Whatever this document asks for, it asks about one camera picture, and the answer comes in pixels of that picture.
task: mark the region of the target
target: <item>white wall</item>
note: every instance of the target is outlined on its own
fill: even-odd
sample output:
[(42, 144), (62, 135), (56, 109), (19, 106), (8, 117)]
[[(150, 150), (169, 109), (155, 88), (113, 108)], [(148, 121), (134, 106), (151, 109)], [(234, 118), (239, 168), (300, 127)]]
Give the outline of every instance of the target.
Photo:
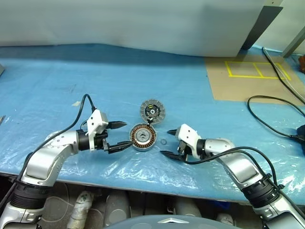
[(0, 0), (0, 46), (104, 43), (236, 56), (264, 0)]
[[(283, 0), (283, 10), (257, 40), (256, 45), (283, 51), (305, 26), (305, 0)], [(295, 51), (305, 54), (305, 42)]]

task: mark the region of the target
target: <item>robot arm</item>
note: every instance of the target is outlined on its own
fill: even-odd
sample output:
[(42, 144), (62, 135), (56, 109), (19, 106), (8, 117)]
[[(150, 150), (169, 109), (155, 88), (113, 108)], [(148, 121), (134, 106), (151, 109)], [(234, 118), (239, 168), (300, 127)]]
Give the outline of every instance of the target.
[(130, 141), (109, 145), (107, 129), (126, 125), (124, 122), (108, 122), (106, 114), (95, 109), (87, 120), (88, 131), (67, 131), (53, 138), (30, 158), (18, 181), (1, 218), (0, 229), (39, 228), (44, 203), (53, 187), (64, 161), (82, 150), (103, 149), (108, 153), (122, 151), (133, 144)]
[[(225, 138), (201, 139), (195, 130), (183, 124), (177, 130), (168, 131), (179, 141), (178, 153), (161, 151), (164, 155), (186, 161), (188, 156), (205, 159), (233, 149), (233, 143)], [(254, 212), (270, 229), (305, 229), (305, 219), (275, 187), (269, 175), (262, 173), (252, 161), (241, 153), (230, 153), (216, 159), (243, 192)]]

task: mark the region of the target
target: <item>blue plastic sheet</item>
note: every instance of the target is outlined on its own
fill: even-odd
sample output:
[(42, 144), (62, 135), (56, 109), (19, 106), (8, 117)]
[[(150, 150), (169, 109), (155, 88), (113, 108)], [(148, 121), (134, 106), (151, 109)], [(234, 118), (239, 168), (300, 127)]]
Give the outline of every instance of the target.
[[(292, 67), (296, 63), (287, 60)], [(0, 172), (17, 174), (25, 156), (51, 132), (73, 122), (76, 101), (89, 93), (110, 121), (127, 126), (110, 130), (108, 142), (128, 140), (130, 129), (142, 123), (141, 103), (161, 101), (166, 110), (154, 128), (152, 150), (132, 147), (108, 155), (80, 152), (64, 163), (59, 180), (180, 196), (245, 201), (216, 162), (186, 165), (159, 150), (176, 151), (178, 142), (166, 131), (187, 123), (203, 138), (225, 137), (236, 146), (253, 146), (273, 162), (279, 183), (298, 204), (305, 204), (305, 156), (301, 146), (258, 123), (244, 102), (213, 99), (203, 58), (125, 49), (107, 45), (2, 47), (0, 63)], [(253, 103), (262, 119), (286, 133), (296, 133), (304, 118), (287, 105)], [(85, 105), (81, 120), (91, 113)], [(266, 172), (267, 163), (254, 153)]]

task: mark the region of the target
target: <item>black power cable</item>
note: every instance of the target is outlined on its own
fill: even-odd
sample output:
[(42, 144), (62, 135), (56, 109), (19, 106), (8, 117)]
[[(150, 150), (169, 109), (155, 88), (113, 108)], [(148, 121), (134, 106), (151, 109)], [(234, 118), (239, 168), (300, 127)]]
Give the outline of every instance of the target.
[(230, 154), (230, 153), (234, 153), (234, 152), (238, 152), (238, 153), (242, 153), (242, 154), (246, 154), (249, 158), (251, 158), (251, 160), (253, 160), (254, 164), (256, 165), (256, 167), (258, 169), (260, 169), (260, 172), (262, 172), (264, 175), (265, 173), (263, 172), (263, 170), (260, 168), (259, 164), (257, 163), (257, 161), (253, 158), (253, 156), (251, 154), (249, 154), (248, 152), (245, 152), (245, 151), (242, 151), (243, 149), (249, 149), (249, 150), (253, 150), (257, 153), (259, 153), (268, 163), (270, 169), (271, 169), (271, 172), (272, 172), (272, 176), (273, 176), (273, 181), (274, 183), (277, 185), (277, 179), (276, 179), (276, 172), (275, 172), (275, 168), (272, 164), (272, 162), (270, 161), (270, 159), (260, 150), (258, 149), (255, 149), (253, 147), (248, 147), (248, 146), (240, 146), (240, 147), (235, 147), (235, 148), (232, 148), (232, 149), (229, 149), (229, 150), (226, 150), (222, 153), (219, 153), (219, 154), (216, 154), (214, 156), (211, 156), (211, 157), (208, 157), (208, 158), (205, 158), (205, 159), (202, 159), (202, 160), (199, 160), (199, 161), (186, 161), (186, 158), (183, 159), (182, 158), (182, 161), (189, 164), (189, 165), (197, 165), (197, 164), (200, 164), (200, 163), (203, 163), (203, 162), (207, 162), (207, 161), (212, 161), (212, 160), (215, 160), (221, 156), (224, 156), (224, 155), (227, 155), (227, 154)]
[[(260, 150), (258, 149), (255, 149), (255, 148), (252, 148), (252, 147), (248, 147), (248, 146), (241, 146), (241, 147), (235, 147), (235, 148), (232, 148), (232, 149), (229, 149), (229, 150), (226, 150), (222, 153), (219, 153), (217, 155), (214, 155), (214, 156), (211, 156), (209, 158), (206, 158), (206, 159), (202, 159), (202, 160), (199, 160), (199, 161), (186, 161), (186, 158), (183, 158), (182, 156), (180, 156), (180, 159), (186, 163), (186, 164), (189, 164), (189, 165), (196, 165), (196, 164), (200, 164), (200, 163), (203, 163), (203, 162), (208, 162), (208, 161), (212, 161), (212, 160), (215, 160), (221, 156), (224, 156), (224, 155), (227, 155), (227, 154), (231, 154), (231, 153), (242, 153), (242, 154), (245, 154), (247, 155), (252, 161), (253, 163), (255, 164), (255, 166), (257, 167), (257, 169), (260, 171), (260, 173), (265, 176), (265, 172), (262, 170), (262, 168), (259, 166), (258, 162), (254, 159), (254, 157), (249, 154), (248, 152), (245, 152), (243, 151), (242, 149), (249, 149), (249, 150), (253, 150), (257, 153), (259, 153), (261, 156), (264, 157), (264, 159), (267, 161), (267, 163), (269, 164), (270, 166), (270, 169), (272, 171), (272, 176), (273, 176), (273, 182), (270, 180), (270, 183), (271, 185), (273, 185), (274, 188), (276, 189), (279, 189), (278, 188), (278, 185), (277, 185), (277, 180), (276, 180), (276, 172), (275, 172), (275, 168), (272, 164), (272, 162), (269, 160), (269, 158), (263, 153), (261, 152)], [(297, 213), (305, 218), (305, 214), (301, 211), (301, 209), (282, 191), (279, 189), (279, 193), (287, 199), (287, 201), (291, 204), (291, 206), (297, 211)]]
[(80, 130), (82, 130), (82, 126), (85, 125), (86, 122), (87, 122), (87, 120), (85, 120), (85, 121), (83, 121), (83, 122), (81, 123)]
[(273, 70), (275, 71), (278, 79), (281, 81), (281, 83), (298, 99), (300, 100), (303, 104), (305, 104), (305, 101), (302, 97), (300, 97), (297, 93), (294, 92), (293, 89), (291, 89), (281, 78), (280, 74), (278, 73), (278, 70), (276, 69), (276, 66), (274, 64), (274, 62), (272, 61), (271, 57), (269, 56), (269, 54), (267, 53), (267, 50), (265, 47), (262, 48), (263, 54), (265, 55), (265, 57), (267, 58), (267, 60), (269, 61), (269, 63), (271, 64)]
[[(47, 144), (49, 141), (51, 141), (53, 138), (61, 135), (62, 133), (66, 132), (67, 130), (71, 129), (72, 127), (75, 126), (75, 124), (78, 122), (80, 116), (81, 116), (81, 113), (82, 113), (82, 109), (84, 107), (84, 103), (85, 103), (85, 99), (88, 98), (89, 99), (89, 102), (90, 102), (90, 105), (91, 105), (91, 110), (92, 110), (92, 113), (94, 112), (94, 110), (96, 109), (93, 105), (93, 102), (92, 102), (92, 99), (90, 98), (90, 96), (88, 94), (85, 94), (83, 97), (82, 97), (82, 100), (81, 100), (81, 105), (80, 105), (80, 108), (79, 108), (79, 111), (78, 111), (78, 114), (74, 120), (74, 122), (68, 126), (67, 128), (61, 130), (60, 132), (52, 135), (51, 137), (49, 137), (47, 140), (45, 140), (43, 143), (41, 143), (32, 153), (29, 153), (24, 161), (24, 164), (23, 164), (23, 167), (18, 175), (18, 177), (16, 178), (17, 181), (21, 181), (21, 178), (22, 178), (22, 175), (26, 169), (26, 167), (28, 166), (28, 163), (31, 159), (31, 157), (38, 151), (40, 150), (45, 144)], [(4, 198), (2, 199), (2, 201), (0, 202), (0, 209), (3, 207), (3, 205), (6, 203), (7, 199), (11, 196), (11, 194), (13, 193), (14, 189), (16, 187), (16, 183), (14, 183), (10, 189), (8, 190), (7, 194), (4, 196)]]
[(247, 107), (248, 107), (248, 110), (249, 112), (253, 115), (254, 118), (256, 118), (258, 121), (260, 121), (262, 124), (264, 124), (265, 126), (267, 126), (268, 128), (270, 128), (271, 130), (273, 130), (274, 132), (278, 133), (279, 135), (282, 135), (282, 136), (285, 136), (285, 137), (289, 137), (289, 138), (292, 138), (292, 139), (298, 139), (298, 135), (288, 135), (288, 134), (285, 134), (285, 133), (282, 133), (276, 129), (274, 129), (272, 126), (270, 126), (269, 124), (267, 124), (266, 122), (264, 122), (262, 119), (260, 119), (251, 109), (250, 107), (250, 102), (252, 99), (276, 99), (276, 100), (279, 100), (279, 101), (282, 101), (282, 102), (285, 102), (285, 103), (288, 103), (290, 104), (291, 106), (293, 106), (296, 110), (298, 110), (304, 117), (305, 117), (305, 113), (299, 108), (297, 107), (295, 104), (293, 104), (292, 102), (288, 101), (288, 100), (285, 100), (285, 99), (281, 99), (281, 98), (277, 98), (277, 97), (272, 97), (272, 96), (267, 96), (267, 95), (255, 95), (255, 96), (252, 96), (251, 98), (248, 99), (247, 101)]

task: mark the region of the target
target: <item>motor part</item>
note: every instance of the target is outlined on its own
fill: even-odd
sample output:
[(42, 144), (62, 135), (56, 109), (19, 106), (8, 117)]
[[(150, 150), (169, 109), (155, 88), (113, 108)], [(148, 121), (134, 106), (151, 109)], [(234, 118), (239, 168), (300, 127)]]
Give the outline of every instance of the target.
[(146, 151), (155, 144), (157, 133), (151, 125), (141, 123), (131, 129), (129, 138), (133, 142), (133, 147), (136, 150)]
[(142, 103), (140, 115), (149, 124), (157, 124), (165, 118), (165, 108), (160, 101), (149, 99)]

